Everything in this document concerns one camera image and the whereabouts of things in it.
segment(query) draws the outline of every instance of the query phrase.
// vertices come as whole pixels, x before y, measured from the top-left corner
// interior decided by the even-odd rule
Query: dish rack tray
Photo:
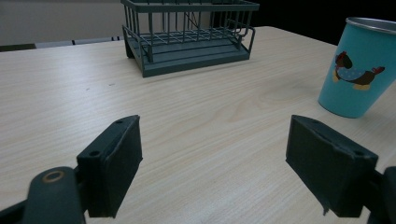
[[[126,55],[143,77],[248,60],[255,30],[242,0],[120,0]],[[243,42],[249,36],[248,47]]]

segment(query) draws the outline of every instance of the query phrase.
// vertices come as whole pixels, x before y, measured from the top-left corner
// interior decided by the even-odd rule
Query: dish rack
[[[242,0],[120,0],[126,55],[143,77],[248,60],[260,5]],[[249,36],[248,48],[243,45]]]

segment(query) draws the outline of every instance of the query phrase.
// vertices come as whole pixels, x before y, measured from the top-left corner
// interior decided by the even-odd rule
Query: dark green dish rack
[[[242,0],[121,0],[128,58],[143,77],[248,60],[259,4]],[[248,48],[244,37],[250,36]]]

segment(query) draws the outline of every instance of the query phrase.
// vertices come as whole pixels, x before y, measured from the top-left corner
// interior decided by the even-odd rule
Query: wooden table
[[[318,102],[336,46],[257,28],[248,61],[142,78],[123,41],[0,53],[0,210],[116,119],[139,115],[143,161],[116,219],[88,223],[366,223],[322,207],[285,162],[293,114],[396,165],[391,86],[360,119]]]

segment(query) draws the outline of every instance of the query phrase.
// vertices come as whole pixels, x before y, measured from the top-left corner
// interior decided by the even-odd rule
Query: light wood tabletop
[[[318,104],[336,46],[258,27],[248,61],[142,78],[123,41],[0,53],[0,210],[110,123],[140,116],[143,160],[115,219],[88,223],[366,223],[323,216],[285,162],[290,116],[396,165],[396,86],[360,119]]]

